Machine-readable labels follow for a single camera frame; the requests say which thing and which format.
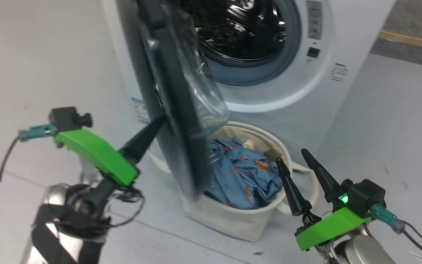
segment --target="label sticker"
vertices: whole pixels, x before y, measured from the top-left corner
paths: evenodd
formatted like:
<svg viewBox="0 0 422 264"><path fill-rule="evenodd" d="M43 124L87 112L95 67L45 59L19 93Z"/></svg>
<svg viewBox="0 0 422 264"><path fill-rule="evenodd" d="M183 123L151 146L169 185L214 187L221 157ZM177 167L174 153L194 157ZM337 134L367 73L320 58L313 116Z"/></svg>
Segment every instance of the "label sticker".
<svg viewBox="0 0 422 264"><path fill-rule="evenodd" d="M328 78L337 82L342 82L345 80L346 75L348 75L348 67L340 63L335 63Z"/></svg>
<svg viewBox="0 0 422 264"><path fill-rule="evenodd" d="M136 117L143 122L151 122L149 119L148 112L144 101L135 97L131 97L134 104L134 110L136 110Z"/></svg>
<svg viewBox="0 0 422 264"><path fill-rule="evenodd" d="M315 40L322 38L322 3L307 1L308 37Z"/></svg>

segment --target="white fabric basket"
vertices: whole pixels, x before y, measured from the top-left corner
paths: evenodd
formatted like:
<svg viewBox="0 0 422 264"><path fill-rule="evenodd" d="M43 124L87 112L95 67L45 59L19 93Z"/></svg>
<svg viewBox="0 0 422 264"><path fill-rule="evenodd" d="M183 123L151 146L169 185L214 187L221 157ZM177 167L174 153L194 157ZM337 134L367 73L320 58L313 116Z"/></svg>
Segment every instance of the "white fabric basket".
<svg viewBox="0 0 422 264"><path fill-rule="evenodd" d="M242 142L250 140L253 143L253 149L263 152L270 161L275 161L277 157L282 157L291 172L291 177L294 175L293 171L305 172L310 177L311 184L308 201L312 206L315 206L320 193L320 185L315 173L311 169L291 162L291 157L286 147L276 137L253 125L231 121L223 129L214 133L212 137L229 141L232 141L234 137L239 137ZM160 169L170 172L164 161L151 152L149 152L149 155ZM182 199L182 201L187 216L222 233L255 242L260 239L275 209L279 209L288 216L292 215L289 206L283 202L285 199L286 194L281 189L273 202L266 207L253 210L235 209L204 195L201 195L198 202L190 202L186 199Z"/></svg>

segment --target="green led light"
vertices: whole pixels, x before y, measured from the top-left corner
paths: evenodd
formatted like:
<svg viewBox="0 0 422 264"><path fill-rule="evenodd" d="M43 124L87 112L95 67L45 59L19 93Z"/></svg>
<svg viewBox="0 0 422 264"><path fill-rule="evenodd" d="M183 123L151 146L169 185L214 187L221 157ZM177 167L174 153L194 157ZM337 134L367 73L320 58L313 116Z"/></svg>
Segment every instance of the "green led light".
<svg viewBox="0 0 422 264"><path fill-rule="evenodd" d="M341 197L341 201L346 204L348 202L348 194L343 194L343 196Z"/></svg>

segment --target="yellow line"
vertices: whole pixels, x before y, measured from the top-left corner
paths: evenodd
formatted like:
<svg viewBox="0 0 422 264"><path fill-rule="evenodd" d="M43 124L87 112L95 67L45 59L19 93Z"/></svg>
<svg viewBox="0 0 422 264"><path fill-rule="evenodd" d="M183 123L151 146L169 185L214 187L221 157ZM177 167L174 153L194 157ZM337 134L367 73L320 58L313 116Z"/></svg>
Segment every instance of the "yellow line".
<svg viewBox="0 0 422 264"><path fill-rule="evenodd" d="M388 30L382 30L378 36L382 39L422 47L422 38L420 37L412 37L400 33L391 32Z"/></svg>

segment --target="clothes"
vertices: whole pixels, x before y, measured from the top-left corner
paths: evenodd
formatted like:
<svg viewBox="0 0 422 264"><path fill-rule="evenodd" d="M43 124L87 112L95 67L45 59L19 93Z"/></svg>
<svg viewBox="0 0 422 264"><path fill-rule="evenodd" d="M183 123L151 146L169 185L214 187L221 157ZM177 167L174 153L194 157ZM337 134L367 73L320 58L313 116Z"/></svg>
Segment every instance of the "clothes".
<svg viewBox="0 0 422 264"><path fill-rule="evenodd" d="M233 142L213 140L210 148L218 159L205 193L208 197L236 209L258 209L276 198L281 177L263 153L243 147L238 137Z"/></svg>

